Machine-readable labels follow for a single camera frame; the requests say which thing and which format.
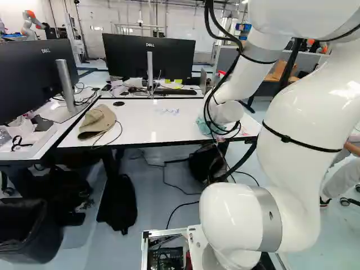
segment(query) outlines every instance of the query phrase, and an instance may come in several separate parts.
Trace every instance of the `black strap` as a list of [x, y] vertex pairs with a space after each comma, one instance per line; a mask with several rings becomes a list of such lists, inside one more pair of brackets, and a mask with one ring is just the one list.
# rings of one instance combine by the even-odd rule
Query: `black strap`
[[360, 28], [360, 24], [358, 24], [355, 28], [351, 29], [350, 31], [346, 32], [345, 34], [342, 34], [336, 38], [331, 38], [331, 39], [327, 39], [327, 40], [319, 40], [321, 42], [328, 42], [328, 41], [335, 41], [337, 39], [340, 39], [340, 38], [345, 38], [349, 35], [351, 35], [352, 33], [354, 33], [356, 30], [358, 30]]
[[270, 131], [272, 134], [276, 135], [277, 137], [280, 137], [281, 141], [284, 143], [292, 142], [299, 146], [303, 146], [303, 147], [306, 147], [306, 148], [309, 148], [312, 150], [316, 150], [316, 151], [320, 151], [320, 152], [327, 152], [327, 153], [337, 153], [342, 150], [342, 149], [327, 149], [327, 148], [317, 147], [317, 146], [313, 146], [313, 145], [308, 145], [307, 143], [304, 143], [304, 142], [299, 142], [295, 139], [292, 139], [288, 135], [283, 135], [281, 133], [278, 133], [277, 131], [273, 130], [268, 125], [266, 125], [264, 121], [263, 121], [263, 127], [265, 127], [268, 131]]
[[251, 62], [258, 63], [258, 64], [263, 64], [263, 65], [274, 64], [274, 63], [277, 61], [277, 60], [271, 61], [271, 62], [258, 61], [258, 60], [255, 60], [255, 59], [252, 59], [252, 58], [247, 57], [247, 56], [244, 55], [243, 53], [241, 54], [241, 56], [242, 56], [243, 58], [245, 58], [245, 59], [248, 59], [248, 60], [251, 61]]

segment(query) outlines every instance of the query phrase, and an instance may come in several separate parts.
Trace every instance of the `metal frame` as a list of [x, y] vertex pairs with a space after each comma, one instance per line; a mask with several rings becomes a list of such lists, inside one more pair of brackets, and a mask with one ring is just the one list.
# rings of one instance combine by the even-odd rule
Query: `metal frame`
[[[159, 245], [162, 245], [166, 242], [172, 241], [172, 240], [182, 237], [182, 236], [187, 238], [185, 236], [187, 234], [186, 231], [187, 231], [187, 228], [162, 229], [162, 230], [152, 229], [149, 231], [143, 231], [142, 238], [141, 238], [141, 250], [142, 250], [141, 270], [147, 270], [147, 253], [150, 248], [155, 248]], [[151, 243], [152, 240], [158, 240], [160, 238], [165, 238], [165, 237], [169, 237], [169, 236], [171, 236], [171, 238], [165, 239], [162, 242], [158, 242], [156, 245], [149, 248], [149, 244]]]

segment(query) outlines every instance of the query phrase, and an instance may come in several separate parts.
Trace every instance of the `power cable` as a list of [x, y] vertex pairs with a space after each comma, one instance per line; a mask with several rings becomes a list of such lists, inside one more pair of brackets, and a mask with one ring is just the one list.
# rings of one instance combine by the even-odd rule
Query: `power cable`
[[168, 219], [168, 223], [166, 224], [166, 230], [169, 228], [169, 224], [170, 224], [170, 221], [171, 221], [171, 218], [173, 216], [173, 214], [176, 212], [176, 210], [178, 210], [180, 207], [183, 207], [185, 205], [192, 205], [192, 204], [198, 204], [200, 201], [194, 201], [194, 202], [188, 202], [186, 204], [181, 204], [181, 205], [178, 205], [170, 214], [169, 216], [169, 219]]

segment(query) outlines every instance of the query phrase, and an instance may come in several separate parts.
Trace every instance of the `keyboard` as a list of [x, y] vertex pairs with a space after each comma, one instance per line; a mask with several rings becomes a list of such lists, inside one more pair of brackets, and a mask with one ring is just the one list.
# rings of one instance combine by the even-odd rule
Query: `keyboard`
[[154, 95], [197, 95], [195, 90], [187, 89], [157, 89]]

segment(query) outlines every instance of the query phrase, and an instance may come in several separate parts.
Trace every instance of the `computer mouse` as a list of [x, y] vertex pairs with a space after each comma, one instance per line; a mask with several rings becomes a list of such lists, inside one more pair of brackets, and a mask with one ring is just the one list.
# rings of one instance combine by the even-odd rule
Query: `computer mouse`
[[137, 91], [136, 87], [130, 87], [130, 88], [128, 89], [128, 92], [129, 92], [129, 93], [134, 93], [134, 92], [136, 92], [136, 91]]
[[113, 103], [113, 105], [114, 105], [115, 107], [120, 107], [120, 106], [123, 106], [124, 104], [125, 104], [125, 103], [122, 102], [122, 101], [116, 101], [116, 102]]

